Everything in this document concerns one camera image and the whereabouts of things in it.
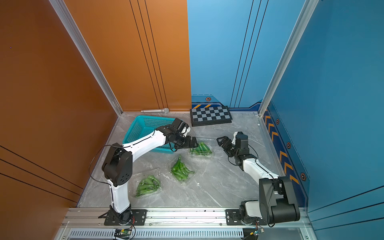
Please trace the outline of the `teal plastic basket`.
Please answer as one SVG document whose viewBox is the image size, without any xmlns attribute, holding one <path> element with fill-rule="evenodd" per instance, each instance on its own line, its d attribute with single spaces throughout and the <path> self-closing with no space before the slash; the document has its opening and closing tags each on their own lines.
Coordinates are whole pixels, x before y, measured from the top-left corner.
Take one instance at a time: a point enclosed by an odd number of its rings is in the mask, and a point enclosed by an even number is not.
<svg viewBox="0 0 384 240">
<path fill-rule="evenodd" d="M 174 120 L 174 118 L 153 116 L 136 117 L 126 133 L 122 147 L 132 152 L 136 158 L 151 151 L 170 153 L 174 150 L 174 144 L 167 143 L 164 134 L 156 129 L 170 125 Z"/>
</svg>

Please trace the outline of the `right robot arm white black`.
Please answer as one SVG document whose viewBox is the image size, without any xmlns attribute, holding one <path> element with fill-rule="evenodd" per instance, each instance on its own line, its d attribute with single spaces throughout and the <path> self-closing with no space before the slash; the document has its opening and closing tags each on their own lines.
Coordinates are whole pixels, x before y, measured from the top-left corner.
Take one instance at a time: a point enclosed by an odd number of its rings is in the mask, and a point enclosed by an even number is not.
<svg viewBox="0 0 384 240">
<path fill-rule="evenodd" d="M 292 181 L 287 176 L 273 173 L 251 154 L 247 135 L 236 132 L 233 140 L 224 136 L 217 138 L 217 143 L 229 158 L 235 159 L 235 165 L 259 185 L 259 199 L 243 201 L 239 206 L 243 224 L 262 223 L 273 227 L 278 223 L 300 220 L 300 207 Z"/>
</svg>

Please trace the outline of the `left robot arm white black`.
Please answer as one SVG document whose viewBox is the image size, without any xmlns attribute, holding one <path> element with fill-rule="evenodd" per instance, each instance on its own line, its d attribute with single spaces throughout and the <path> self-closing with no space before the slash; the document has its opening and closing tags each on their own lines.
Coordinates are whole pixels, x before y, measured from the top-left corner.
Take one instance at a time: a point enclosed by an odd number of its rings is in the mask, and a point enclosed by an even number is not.
<svg viewBox="0 0 384 240">
<path fill-rule="evenodd" d="M 170 125 L 156 128 L 152 133 L 128 144 L 111 145 L 102 166 L 110 187 L 112 202 L 107 216 L 117 225 L 128 225 L 132 221 L 128 181 L 133 175 L 133 163 L 157 147 L 173 144 L 175 149 L 192 149 L 198 146 L 196 137 L 188 135 L 189 128 L 179 130 Z"/>
</svg>

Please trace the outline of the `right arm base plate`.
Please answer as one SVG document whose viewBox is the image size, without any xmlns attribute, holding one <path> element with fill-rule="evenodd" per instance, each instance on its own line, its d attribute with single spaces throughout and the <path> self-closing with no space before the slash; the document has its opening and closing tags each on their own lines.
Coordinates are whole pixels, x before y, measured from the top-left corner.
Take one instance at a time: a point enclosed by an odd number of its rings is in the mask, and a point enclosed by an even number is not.
<svg viewBox="0 0 384 240">
<path fill-rule="evenodd" d="M 227 226 L 266 226 L 267 222 L 258 217 L 245 217 L 239 209 L 226 209 Z"/>
</svg>

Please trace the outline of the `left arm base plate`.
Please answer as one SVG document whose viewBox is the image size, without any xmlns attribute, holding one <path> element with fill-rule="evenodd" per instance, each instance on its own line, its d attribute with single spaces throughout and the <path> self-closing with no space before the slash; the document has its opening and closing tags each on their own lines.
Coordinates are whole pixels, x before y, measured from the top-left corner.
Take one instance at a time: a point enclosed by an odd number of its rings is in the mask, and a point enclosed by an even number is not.
<svg viewBox="0 0 384 240">
<path fill-rule="evenodd" d="M 105 214 L 99 216 L 100 219 L 105 219 L 105 226 L 144 226 L 147 216 L 147 210 L 127 209 L 121 214 L 118 214 L 115 210 L 110 209 Z"/>
</svg>

